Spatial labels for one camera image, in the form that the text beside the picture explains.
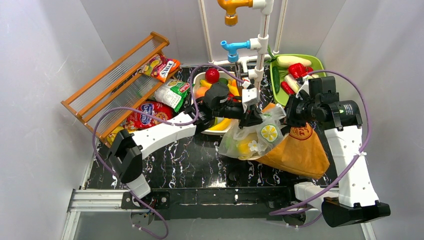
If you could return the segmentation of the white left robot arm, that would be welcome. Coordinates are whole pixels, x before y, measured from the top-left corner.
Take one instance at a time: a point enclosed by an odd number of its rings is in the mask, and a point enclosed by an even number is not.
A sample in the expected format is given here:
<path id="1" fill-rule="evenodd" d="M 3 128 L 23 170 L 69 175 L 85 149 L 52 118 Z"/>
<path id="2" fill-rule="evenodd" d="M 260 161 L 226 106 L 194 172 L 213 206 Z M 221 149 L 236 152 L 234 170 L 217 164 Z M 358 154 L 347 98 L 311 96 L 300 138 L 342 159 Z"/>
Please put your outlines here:
<path id="1" fill-rule="evenodd" d="M 143 160 L 156 150 L 183 138 L 211 128 L 216 118 L 235 119 L 239 127 L 251 127 L 263 122 L 256 104 L 259 92 L 253 84 L 242 84 L 241 96 L 230 97 L 230 89 L 222 82 L 214 83 L 204 96 L 195 98 L 182 113 L 153 127 L 128 132 L 119 131 L 109 148 L 107 159 L 117 177 L 130 193 L 142 199 L 151 192 L 143 175 Z"/>

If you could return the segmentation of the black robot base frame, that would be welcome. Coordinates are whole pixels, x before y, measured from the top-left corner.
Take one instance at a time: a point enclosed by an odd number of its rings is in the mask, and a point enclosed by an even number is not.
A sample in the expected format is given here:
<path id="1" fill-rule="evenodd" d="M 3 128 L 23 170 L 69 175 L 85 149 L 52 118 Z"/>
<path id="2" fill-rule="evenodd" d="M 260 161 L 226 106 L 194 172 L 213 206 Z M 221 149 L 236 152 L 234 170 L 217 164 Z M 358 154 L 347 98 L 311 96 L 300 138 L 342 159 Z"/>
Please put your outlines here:
<path id="1" fill-rule="evenodd" d="M 294 190 L 286 186 L 225 188 L 153 188 L 142 198 L 165 220 L 266 219 L 290 225 L 308 222 L 306 212 L 271 216 L 269 212 L 296 202 Z"/>

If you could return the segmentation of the yellow lemon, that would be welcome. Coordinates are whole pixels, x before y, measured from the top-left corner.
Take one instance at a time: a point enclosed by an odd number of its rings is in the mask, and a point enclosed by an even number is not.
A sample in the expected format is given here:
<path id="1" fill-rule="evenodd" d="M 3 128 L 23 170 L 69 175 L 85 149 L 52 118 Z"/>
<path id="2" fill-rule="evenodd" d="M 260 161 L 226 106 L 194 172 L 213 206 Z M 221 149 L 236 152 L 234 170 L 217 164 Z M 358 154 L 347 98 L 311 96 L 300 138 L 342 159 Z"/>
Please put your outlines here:
<path id="1" fill-rule="evenodd" d="M 238 159 L 252 158 L 259 151 L 258 136 L 255 133 L 248 134 L 236 144 L 236 150 L 238 151 Z"/>

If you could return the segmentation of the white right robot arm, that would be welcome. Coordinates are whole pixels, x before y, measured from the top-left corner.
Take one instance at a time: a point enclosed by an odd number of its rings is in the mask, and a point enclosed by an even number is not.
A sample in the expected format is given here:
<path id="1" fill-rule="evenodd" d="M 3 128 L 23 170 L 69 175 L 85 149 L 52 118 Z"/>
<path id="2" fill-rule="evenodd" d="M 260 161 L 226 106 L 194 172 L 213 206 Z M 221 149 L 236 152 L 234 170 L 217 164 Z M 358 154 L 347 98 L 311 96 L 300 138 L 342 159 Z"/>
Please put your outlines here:
<path id="1" fill-rule="evenodd" d="M 333 76 L 311 78 L 287 104 L 289 125 L 308 121 L 322 124 L 337 172 L 333 181 L 338 192 L 311 183 L 295 184 L 299 201 L 318 209 L 328 226 L 335 228 L 371 222 L 391 215 L 389 204 L 380 201 L 368 172 L 366 154 L 361 152 L 362 116 L 353 100 L 341 101 Z"/>

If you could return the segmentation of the orange canvas tote bag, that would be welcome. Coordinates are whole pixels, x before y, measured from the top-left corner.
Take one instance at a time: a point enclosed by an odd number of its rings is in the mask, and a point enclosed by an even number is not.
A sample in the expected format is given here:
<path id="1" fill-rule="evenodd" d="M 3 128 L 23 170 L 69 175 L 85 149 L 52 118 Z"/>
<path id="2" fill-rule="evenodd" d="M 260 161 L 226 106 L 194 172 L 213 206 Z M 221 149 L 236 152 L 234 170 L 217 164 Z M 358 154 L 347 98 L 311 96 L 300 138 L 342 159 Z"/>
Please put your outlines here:
<path id="1" fill-rule="evenodd" d="M 330 167 L 321 140 L 309 123 L 302 127 L 291 127 L 281 143 L 256 161 L 312 179 L 321 178 Z"/>

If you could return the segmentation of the clear lemon print plastic bag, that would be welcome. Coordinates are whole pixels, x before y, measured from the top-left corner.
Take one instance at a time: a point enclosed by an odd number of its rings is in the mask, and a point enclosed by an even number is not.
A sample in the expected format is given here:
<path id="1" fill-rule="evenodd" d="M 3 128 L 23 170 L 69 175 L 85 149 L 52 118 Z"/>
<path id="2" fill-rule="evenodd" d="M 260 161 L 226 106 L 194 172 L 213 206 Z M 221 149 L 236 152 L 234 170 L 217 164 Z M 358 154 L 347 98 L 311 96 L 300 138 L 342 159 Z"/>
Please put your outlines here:
<path id="1" fill-rule="evenodd" d="M 222 137 L 218 153 L 239 160 L 256 160 L 280 144 L 284 139 L 280 123 L 286 117 L 284 107 L 269 103 L 260 116 L 263 122 L 258 125 L 239 128 L 238 122 L 232 123 Z"/>

